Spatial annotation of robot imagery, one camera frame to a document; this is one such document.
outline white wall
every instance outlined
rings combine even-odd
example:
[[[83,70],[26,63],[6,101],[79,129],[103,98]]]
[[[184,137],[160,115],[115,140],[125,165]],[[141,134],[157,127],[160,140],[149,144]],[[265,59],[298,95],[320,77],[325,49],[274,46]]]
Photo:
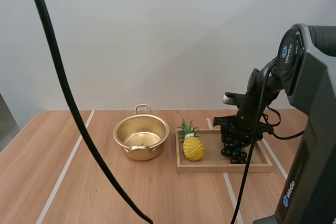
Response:
[[[291,25],[336,25],[335,0],[45,1],[81,109],[228,109]],[[22,127],[67,106],[33,0],[0,3],[0,93]]]

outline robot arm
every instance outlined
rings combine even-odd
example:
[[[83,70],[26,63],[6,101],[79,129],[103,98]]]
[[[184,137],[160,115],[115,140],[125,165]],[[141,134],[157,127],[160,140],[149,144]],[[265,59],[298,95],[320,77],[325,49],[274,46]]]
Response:
[[[223,97],[224,103],[238,106],[237,114],[214,118],[213,123],[221,126],[224,147],[251,144],[261,87],[275,61],[261,111],[284,89],[290,104],[309,117],[275,214],[254,223],[332,223],[336,217],[336,27],[292,26],[277,57],[260,71],[253,70],[246,94]],[[270,131],[259,122],[256,139]],[[229,149],[222,154],[235,157]]]

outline black cable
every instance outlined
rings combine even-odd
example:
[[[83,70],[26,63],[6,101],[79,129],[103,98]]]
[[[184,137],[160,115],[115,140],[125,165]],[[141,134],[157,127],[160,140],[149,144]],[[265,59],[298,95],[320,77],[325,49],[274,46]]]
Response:
[[[268,125],[268,128],[270,129],[271,131],[271,134],[276,137],[277,139],[280,139],[280,140],[290,140],[290,139],[293,139],[295,137],[298,137],[298,136],[301,136],[303,134],[304,131],[301,131],[293,136],[285,136],[285,137],[282,137],[282,136],[278,136],[277,134],[275,134],[275,132],[272,130],[272,128],[270,127],[271,124],[268,122],[268,117],[266,117],[264,114],[263,114],[263,118],[266,122],[266,124]]]
[[[257,130],[258,130],[258,127],[259,127],[259,120],[260,120],[261,113],[262,113],[262,111],[261,111],[261,105],[264,102],[264,96],[265,96],[265,92],[266,92],[267,80],[268,80],[269,73],[271,72],[272,68],[275,66],[276,63],[277,62],[274,61],[269,66],[269,68],[267,69],[266,78],[265,78],[264,83],[262,85],[260,99],[259,99],[259,105],[258,105],[258,110],[257,110],[257,116],[256,116],[257,118],[256,118],[256,122],[255,122],[254,129],[253,129],[252,143],[251,143],[251,146],[250,146],[250,150],[248,152],[248,156],[247,156],[247,160],[246,160],[246,165],[245,165],[245,169],[244,169],[244,173],[243,173],[243,179],[241,181],[239,195],[238,195],[238,199],[237,199],[237,205],[236,205],[235,212],[234,212],[232,220],[231,220],[231,224],[235,223],[236,218],[237,218],[237,214],[238,214],[238,211],[239,211],[239,206],[240,206],[240,202],[242,200],[244,186],[245,186],[245,182],[246,182],[246,178],[247,178],[248,168],[249,168],[250,162],[251,162],[252,151],[253,151],[254,145],[256,144],[256,134],[257,134]]]
[[[109,170],[108,166],[100,156],[97,148],[95,147],[84,123],[80,116],[80,113],[78,111],[78,108],[76,106],[74,97],[72,96],[70,86],[64,71],[62,59],[60,56],[60,52],[58,49],[56,37],[54,34],[54,29],[51,24],[51,20],[49,17],[49,13],[47,10],[47,6],[44,0],[34,0],[38,13],[40,15],[41,22],[43,24],[43,29],[46,34],[46,38],[49,44],[50,53],[52,56],[52,60],[54,61],[55,69],[57,72],[59,83],[62,87],[62,91],[64,93],[65,99],[68,103],[69,109],[71,111],[71,114],[73,116],[73,119],[75,120],[75,123],[77,124],[77,127],[79,129],[80,134],[82,135],[87,147],[89,148],[91,154],[97,161],[99,167],[102,169],[104,174],[106,175],[107,179],[111,182],[113,187],[117,190],[117,192],[120,194],[120,196],[127,202],[127,204],[138,214],[142,219],[147,221],[149,224],[153,224],[153,221],[146,216],[132,201],[132,199],[126,194],[126,192],[122,189],[122,187],[119,185],[111,171]]]
[[[270,123],[270,125],[273,126],[273,127],[278,126],[278,125],[281,123],[281,115],[280,115],[280,113],[279,113],[276,109],[271,108],[269,105],[267,105],[267,108],[268,108],[270,111],[272,111],[274,114],[276,114],[276,115],[278,116],[278,118],[279,118],[279,122],[277,122],[277,123],[275,123],[275,124],[271,124],[271,123]]]

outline gold pot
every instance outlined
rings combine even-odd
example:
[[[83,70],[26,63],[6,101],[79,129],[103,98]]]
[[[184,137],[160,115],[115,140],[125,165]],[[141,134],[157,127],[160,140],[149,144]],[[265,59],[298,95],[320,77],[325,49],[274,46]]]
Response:
[[[148,114],[138,114],[138,108],[143,106],[148,108]],[[168,135],[167,122],[152,115],[147,104],[136,106],[134,115],[118,123],[113,131],[113,137],[125,156],[137,161],[158,156]]]

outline toy pineapple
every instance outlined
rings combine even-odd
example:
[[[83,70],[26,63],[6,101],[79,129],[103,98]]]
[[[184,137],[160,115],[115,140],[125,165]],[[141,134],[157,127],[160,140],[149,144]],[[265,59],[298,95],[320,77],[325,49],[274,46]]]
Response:
[[[181,127],[178,127],[182,129],[182,131],[179,131],[180,137],[178,139],[181,139],[181,143],[183,143],[183,152],[186,158],[196,161],[203,157],[205,148],[198,139],[199,136],[197,136],[199,128],[195,127],[191,129],[192,123],[193,121],[191,121],[189,125],[186,125],[183,119]]]

